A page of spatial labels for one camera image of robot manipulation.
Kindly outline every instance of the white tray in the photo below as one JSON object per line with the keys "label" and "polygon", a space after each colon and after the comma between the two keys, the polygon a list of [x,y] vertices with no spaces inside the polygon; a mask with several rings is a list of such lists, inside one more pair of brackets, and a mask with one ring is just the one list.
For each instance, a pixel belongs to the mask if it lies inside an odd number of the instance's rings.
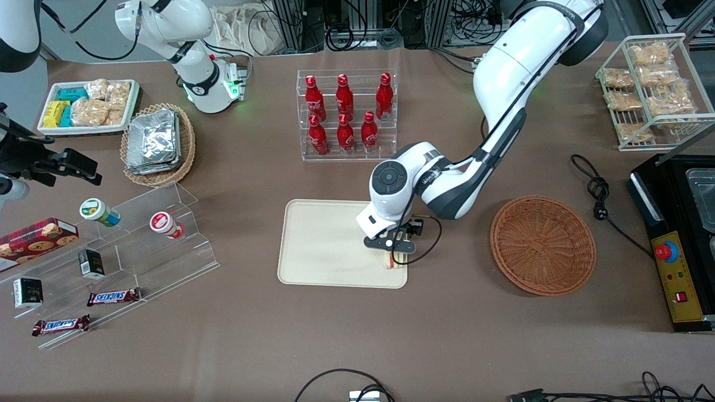
{"label": "white tray", "polygon": [[49,90],[49,95],[47,95],[45,105],[42,107],[42,114],[40,114],[40,119],[37,122],[37,131],[42,134],[49,135],[50,137],[76,137],[83,135],[104,134],[108,132],[116,132],[117,134],[120,134],[121,131],[129,125],[129,121],[134,114],[134,106],[137,104],[137,97],[139,96],[139,84],[133,79],[111,79],[108,81],[129,82],[131,85],[131,88],[129,88],[127,105],[124,107],[124,116],[122,117],[122,122],[120,124],[98,127],[43,127],[42,120],[44,119],[44,115],[47,113],[49,103],[57,100],[59,90],[83,87],[89,81],[59,82],[57,84],[52,84],[52,88]]}
{"label": "white tray", "polygon": [[278,279],[288,285],[399,289],[407,267],[386,268],[388,252],[365,247],[355,216],[366,201],[293,200],[285,207]]}

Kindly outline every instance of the coca-cola bottle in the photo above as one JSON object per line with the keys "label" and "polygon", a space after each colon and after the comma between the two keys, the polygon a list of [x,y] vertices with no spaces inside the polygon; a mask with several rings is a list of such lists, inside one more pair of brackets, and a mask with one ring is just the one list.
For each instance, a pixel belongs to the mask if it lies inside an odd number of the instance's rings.
{"label": "coca-cola bottle", "polygon": [[315,153],[319,156],[327,155],[328,152],[330,152],[330,145],[327,142],[325,129],[320,125],[318,116],[311,114],[310,117],[308,117],[308,122],[310,123],[308,135],[310,136],[310,143],[315,149]]}
{"label": "coca-cola bottle", "polygon": [[355,153],[355,140],[353,139],[352,127],[346,114],[337,117],[337,143],[340,145],[340,153],[349,156]]}
{"label": "coca-cola bottle", "polygon": [[347,120],[351,122],[355,113],[355,103],[352,100],[352,90],[347,85],[347,75],[345,74],[337,76],[335,98],[337,100],[337,113],[344,114]]}
{"label": "coca-cola bottle", "polygon": [[375,108],[375,114],[378,120],[389,120],[393,118],[393,87],[390,85],[390,74],[383,72],[380,76],[380,88],[378,88],[377,107]]}
{"label": "coca-cola bottle", "polygon": [[363,149],[366,154],[374,154],[378,150],[378,125],[375,123],[375,114],[370,110],[365,112],[365,120],[360,128],[363,139]]}
{"label": "coca-cola bottle", "polygon": [[305,84],[307,89],[305,90],[305,102],[308,104],[308,110],[310,114],[318,116],[321,122],[325,121],[325,103],[322,100],[322,92],[318,89],[315,84],[315,77],[309,75],[305,77]]}

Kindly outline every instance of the tabletop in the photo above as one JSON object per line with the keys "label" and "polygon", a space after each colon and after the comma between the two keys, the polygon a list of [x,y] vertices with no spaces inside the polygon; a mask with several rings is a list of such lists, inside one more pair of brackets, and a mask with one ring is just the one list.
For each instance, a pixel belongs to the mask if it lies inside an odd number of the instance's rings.
{"label": "tabletop", "polygon": [[[284,208],[296,198],[369,200],[374,162],[306,163],[296,119],[298,69],[397,68],[398,146],[430,141],[452,160],[480,142],[483,113],[472,78],[429,51],[320,52],[256,58],[246,100],[214,115],[196,110],[166,62],[49,62],[49,81],[137,80],[142,107],[186,111],[197,155],[182,184],[221,266],[96,331],[50,351],[2,303],[4,401],[290,401],[315,374],[337,367],[377,376],[400,401],[502,401],[532,388],[551,392],[641,392],[642,371],[692,392],[715,381],[715,337],[671,332],[656,267],[613,228],[592,217],[587,177],[569,155],[589,158],[611,184],[607,206],[646,243],[628,196],[629,172],[650,152],[619,152],[593,74],[615,44],[576,66],[557,66],[526,107],[519,138],[463,218],[409,268],[399,290],[284,285],[276,275]],[[462,49],[479,55],[485,48]],[[118,136],[59,139],[99,162],[101,187],[61,177],[55,188],[6,202],[3,232],[54,216],[79,220],[88,197],[119,204],[147,191],[122,173]],[[596,241],[593,276],[577,292],[524,293],[496,267],[489,227],[524,195],[554,197],[586,221]],[[427,212],[420,201],[416,213]],[[431,244],[431,227],[418,246]],[[340,401],[367,382],[335,374],[308,401]]]}

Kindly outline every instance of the wicker basket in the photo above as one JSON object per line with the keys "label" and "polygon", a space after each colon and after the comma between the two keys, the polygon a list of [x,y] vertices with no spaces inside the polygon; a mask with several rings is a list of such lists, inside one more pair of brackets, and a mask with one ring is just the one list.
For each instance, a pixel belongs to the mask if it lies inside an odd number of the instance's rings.
{"label": "wicker basket", "polygon": [[[135,175],[131,173],[128,169],[124,169],[124,175],[127,176],[131,181],[137,183],[138,185],[145,185],[149,187],[161,187],[168,182],[178,182],[186,176],[186,174],[191,169],[194,164],[194,156],[196,155],[196,137],[194,136],[194,127],[192,127],[189,117],[186,113],[181,110],[180,107],[173,104],[153,104],[145,109],[140,110],[137,116],[140,114],[154,113],[162,108],[171,109],[179,115],[179,135],[181,138],[181,155],[183,162],[179,169],[171,170],[168,172],[152,173],[150,175]],[[122,134],[122,147],[119,150],[119,157],[122,158],[124,165],[127,164],[127,137],[129,136],[129,127],[124,128],[124,133]]]}
{"label": "wicker basket", "polygon": [[492,222],[490,243],[501,272],[536,295],[572,293],[596,265],[588,226],[553,198],[529,196],[504,205]]}

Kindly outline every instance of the snickers bar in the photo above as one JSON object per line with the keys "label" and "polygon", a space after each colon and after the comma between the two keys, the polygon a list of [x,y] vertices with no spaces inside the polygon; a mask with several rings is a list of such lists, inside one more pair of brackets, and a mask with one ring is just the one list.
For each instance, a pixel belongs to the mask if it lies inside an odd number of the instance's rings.
{"label": "snickers bar", "polygon": [[71,320],[37,321],[32,330],[32,336],[47,335],[48,333],[62,332],[64,330],[89,330],[89,314],[72,318]]}
{"label": "snickers bar", "polygon": [[141,296],[142,295],[141,293],[139,293],[139,288],[117,290],[114,292],[105,293],[90,293],[89,301],[87,302],[87,307],[91,307],[95,304],[110,304],[137,301],[141,298]]}

